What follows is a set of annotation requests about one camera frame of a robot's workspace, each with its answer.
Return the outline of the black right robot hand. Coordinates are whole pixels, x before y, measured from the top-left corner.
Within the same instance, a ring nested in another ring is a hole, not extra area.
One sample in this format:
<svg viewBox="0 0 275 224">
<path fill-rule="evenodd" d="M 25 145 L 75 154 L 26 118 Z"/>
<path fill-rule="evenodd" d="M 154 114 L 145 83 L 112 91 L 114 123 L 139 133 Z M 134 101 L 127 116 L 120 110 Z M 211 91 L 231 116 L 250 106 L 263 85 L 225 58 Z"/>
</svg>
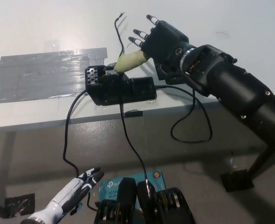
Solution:
<svg viewBox="0 0 275 224">
<path fill-rule="evenodd" d="M 166 21 L 147 15 L 146 18 L 154 25 L 150 33 L 133 30 L 140 39 L 129 37 L 149 57 L 159 64 L 166 65 L 174 70 L 181 69 L 185 55 L 196 47 L 189 43 L 189 38 Z"/>
</svg>

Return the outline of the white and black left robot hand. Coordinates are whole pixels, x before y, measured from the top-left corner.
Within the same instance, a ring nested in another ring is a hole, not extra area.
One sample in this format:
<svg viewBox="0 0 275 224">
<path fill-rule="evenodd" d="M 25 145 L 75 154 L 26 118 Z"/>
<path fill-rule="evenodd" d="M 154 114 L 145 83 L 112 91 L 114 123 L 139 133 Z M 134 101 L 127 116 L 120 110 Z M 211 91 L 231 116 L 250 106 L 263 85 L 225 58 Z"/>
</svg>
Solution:
<svg viewBox="0 0 275 224">
<path fill-rule="evenodd" d="M 41 211 L 40 219 L 46 224 L 57 224 L 67 213 L 76 207 L 81 200 L 103 178 L 100 168 L 92 168 L 65 185 Z"/>
</svg>

